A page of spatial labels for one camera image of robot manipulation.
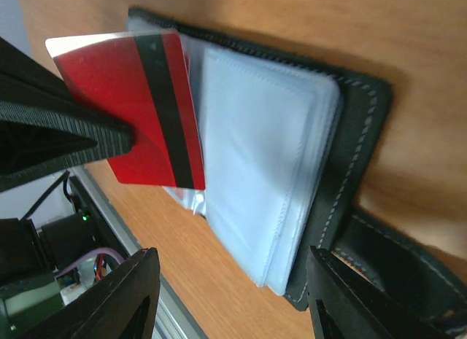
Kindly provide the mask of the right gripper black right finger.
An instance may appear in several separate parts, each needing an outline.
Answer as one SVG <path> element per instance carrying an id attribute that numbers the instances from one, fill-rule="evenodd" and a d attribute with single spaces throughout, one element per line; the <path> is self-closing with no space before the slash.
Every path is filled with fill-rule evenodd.
<path id="1" fill-rule="evenodd" d="M 316 338 L 444 338 L 326 249 L 310 248 L 308 303 Z"/>

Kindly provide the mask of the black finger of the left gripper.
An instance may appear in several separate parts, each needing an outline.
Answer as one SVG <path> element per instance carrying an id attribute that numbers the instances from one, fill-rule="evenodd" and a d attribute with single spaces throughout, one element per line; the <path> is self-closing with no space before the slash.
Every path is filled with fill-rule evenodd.
<path id="1" fill-rule="evenodd" d="M 76 103 L 61 79 L 1 40 L 1 191 L 131 148 L 129 125 Z"/>

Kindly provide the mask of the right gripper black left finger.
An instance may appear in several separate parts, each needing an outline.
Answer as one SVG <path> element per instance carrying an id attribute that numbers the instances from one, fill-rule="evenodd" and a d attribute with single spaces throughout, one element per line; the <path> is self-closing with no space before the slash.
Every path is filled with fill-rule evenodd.
<path id="1" fill-rule="evenodd" d="M 158 251 L 140 249 L 22 338 L 151 338 L 161 271 Z"/>

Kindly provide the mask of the red VIP card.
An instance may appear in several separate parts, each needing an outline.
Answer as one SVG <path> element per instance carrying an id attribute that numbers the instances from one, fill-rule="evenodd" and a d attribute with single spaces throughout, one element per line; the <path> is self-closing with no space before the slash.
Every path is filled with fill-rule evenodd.
<path id="1" fill-rule="evenodd" d="M 123 184 L 205 188 L 189 57 L 171 29 L 45 42 L 76 101 L 131 126 L 129 153 L 108 162 Z"/>

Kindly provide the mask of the black leather card holder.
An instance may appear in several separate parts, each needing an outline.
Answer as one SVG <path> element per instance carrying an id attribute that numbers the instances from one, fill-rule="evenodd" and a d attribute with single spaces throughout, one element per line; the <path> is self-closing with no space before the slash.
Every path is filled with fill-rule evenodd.
<path id="1" fill-rule="evenodd" d="M 311 246 L 327 249 L 422 321 L 466 333 L 466 285 L 353 198 L 393 100 L 383 79 L 181 23 L 141 7 L 131 31 L 180 34 L 204 155 L 204 216 L 248 277 L 308 306 Z"/>

